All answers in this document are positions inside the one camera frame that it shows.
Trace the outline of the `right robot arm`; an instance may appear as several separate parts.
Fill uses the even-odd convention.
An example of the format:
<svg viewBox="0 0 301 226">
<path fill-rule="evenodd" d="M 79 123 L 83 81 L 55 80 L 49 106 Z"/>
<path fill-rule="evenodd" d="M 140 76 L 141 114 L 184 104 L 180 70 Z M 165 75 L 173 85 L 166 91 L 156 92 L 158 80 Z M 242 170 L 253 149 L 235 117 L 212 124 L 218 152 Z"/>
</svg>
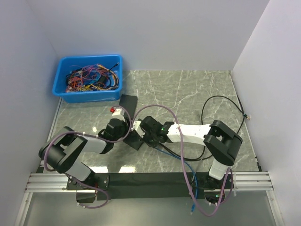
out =
<svg viewBox="0 0 301 226">
<path fill-rule="evenodd" d="M 133 126 L 141 139 L 149 146 L 180 141 L 205 146 L 214 161 L 207 176 L 207 183 L 217 188 L 223 183 L 228 167 L 235 163 L 243 139 L 222 121 L 215 120 L 206 125 L 185 125 L 167 121 L 164 124 L 147 116 L 135 121 Z"/>
</svg>

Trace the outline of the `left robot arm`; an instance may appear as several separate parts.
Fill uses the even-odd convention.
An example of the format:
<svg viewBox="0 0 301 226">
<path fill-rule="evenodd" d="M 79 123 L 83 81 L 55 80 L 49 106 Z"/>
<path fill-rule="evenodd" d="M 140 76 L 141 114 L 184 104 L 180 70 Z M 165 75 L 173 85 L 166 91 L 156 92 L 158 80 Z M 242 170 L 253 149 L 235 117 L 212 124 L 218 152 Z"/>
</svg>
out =
<svg viewBox="0 0 301 226">
<path fill-rule="evenodd" d="M 124 141 L 132 127 L 128 116 L 114 115 L 106 128 L 97 135 L 85 135 L 68 126 L 52 137 L 39 150 L 39 157 L 44 161 L 47 171 L 57 171 L 78 180 L 78 184 L 89 189 L 96 183 L 95 172 L 78 160 L 82 152 L 106 154 L 114 144 Z"/>
</svg>

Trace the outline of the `black network switch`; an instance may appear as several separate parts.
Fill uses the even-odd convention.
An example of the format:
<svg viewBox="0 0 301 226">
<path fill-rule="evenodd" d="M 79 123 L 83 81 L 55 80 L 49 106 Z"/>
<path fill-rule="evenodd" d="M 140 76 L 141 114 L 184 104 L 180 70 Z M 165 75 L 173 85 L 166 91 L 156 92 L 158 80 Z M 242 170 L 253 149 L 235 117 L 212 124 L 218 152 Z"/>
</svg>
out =
<svg viewBox="0 0 301 226">
<path fill-rule="evenodd" d="M 127 110 L 127 112 L 129 113 L 132 119 L 135 115 L 137 102 L 138 102 L 137 96 L 122 94 L 119 100 L 119 105 Z"/>
<path fill-rule="evenodd" d="M 131 131 L 128 134 L 128 136 L 123 140 L 123 142 L 137 151 L 144 143 L 142 138 L 139 136 L 139 134 L 135 130 Z"/>
</svg>

